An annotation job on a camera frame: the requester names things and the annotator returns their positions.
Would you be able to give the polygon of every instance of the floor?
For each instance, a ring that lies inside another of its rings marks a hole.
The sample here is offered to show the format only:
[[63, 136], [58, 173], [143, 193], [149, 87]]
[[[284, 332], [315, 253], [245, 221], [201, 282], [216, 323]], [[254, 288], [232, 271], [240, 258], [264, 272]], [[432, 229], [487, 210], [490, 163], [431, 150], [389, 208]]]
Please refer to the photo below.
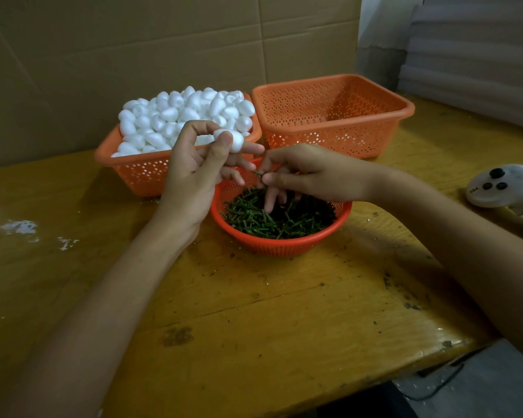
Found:
[[[420, 399], [432, 393], [456, 368], [441, 368], [426, 378], [394, 380], [401, 392]], [[468, 359], [461, 371], [431, 399], [411, 401], [419, 418], [523, 418], [523, 355], [507, 340]], [[317, 418], [308, 411], [295, 418]]]

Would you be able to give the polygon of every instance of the pile of green stems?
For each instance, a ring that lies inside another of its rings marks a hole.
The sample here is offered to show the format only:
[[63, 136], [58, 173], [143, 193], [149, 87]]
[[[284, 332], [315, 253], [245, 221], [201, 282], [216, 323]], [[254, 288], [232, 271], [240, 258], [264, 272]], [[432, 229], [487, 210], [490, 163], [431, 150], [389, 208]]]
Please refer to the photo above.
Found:
[[284, 205], [275, 204], [271, 214], [263, 210], [265, 189], [246, 188], [232, 202], [225, 202], [223, 219], [233, 228], [251, 236], [267, 239], [293, 239], [313, 235], [329, 227], [336, 219], [335, 208], [313, 196], [287, 193]]

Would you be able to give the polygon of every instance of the person's right hand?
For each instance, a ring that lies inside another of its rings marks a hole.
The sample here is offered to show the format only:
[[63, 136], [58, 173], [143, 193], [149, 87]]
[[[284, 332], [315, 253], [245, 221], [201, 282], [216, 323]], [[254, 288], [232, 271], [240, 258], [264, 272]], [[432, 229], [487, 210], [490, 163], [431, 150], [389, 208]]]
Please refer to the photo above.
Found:
[[[280, 167], [269, 172], [275, 164]], [[388, 167], [338, 154], [324, 147], [297, 144], [265, 152], [258, 172], [268, 186], [264, 210], [275, 200], [286, 202], [286, 190], [313, 195], [328, 202], [372, 202]]]

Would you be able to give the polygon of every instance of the black cord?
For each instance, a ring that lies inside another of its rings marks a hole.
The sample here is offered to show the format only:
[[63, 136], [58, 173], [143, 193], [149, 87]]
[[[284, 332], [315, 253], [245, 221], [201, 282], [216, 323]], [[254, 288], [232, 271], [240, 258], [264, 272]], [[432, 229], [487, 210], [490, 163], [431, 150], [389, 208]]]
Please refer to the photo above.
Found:
[[428, 399], [431, 399], [433, 398], [441, 389], [443, 389], [447, 384], [449, 384], [449, 382], [451, 382], [460, 372], [461, 370], [463, 369], [463, 366], [465, 365], [465, 363], [461, 363], [461, 365], [459, 365], [458, 369], [456, 369], [455, 371], [453, 371], [453, 373], [447, 377], [447, 379], [442, 383], [440, 384], [438, 387], [436, 387], [432, 393], [430, 394], [427, 394], [426, 396], [424, 397], [412, 397], [412, 396], [409, 396], [408, 394], [405, 394], [403, 392], [401, 392], [401, 390], [399, 390], [401, 392], [401, 394], [409, 399], [409, 400], [413, 400], [415, 402], [422, 402], [423, 400], [428, 400]]

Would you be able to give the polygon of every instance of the orange rectangular basket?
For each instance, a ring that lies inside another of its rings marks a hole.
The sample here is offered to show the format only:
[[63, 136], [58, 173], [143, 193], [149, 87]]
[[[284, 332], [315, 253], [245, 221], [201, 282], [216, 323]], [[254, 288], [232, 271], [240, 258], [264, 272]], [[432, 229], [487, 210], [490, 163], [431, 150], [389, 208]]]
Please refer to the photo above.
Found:
[[317, 144], [356, 158], [382, 154], [414, 104], [359, 75], [271, 83], [252, 91], [270, 148]]
[[[251, 100], [247, 93], [244, 98]], [[262, 129], [257, 115], [252, 117], [252, 129], [244, 140], [256, 142], [262, 137]], [[119, 125], [108, 134], [105, 140], [95, 151], [95, 160], [105, 167], [112, 167], [130, 190], [139, 197], [156, 197], [163, 193], [164, 182], [167, 178], [168, 164], [172, 151], [161, 151], [148, 154], [127, 155], [112, 158], [122, 142]]]

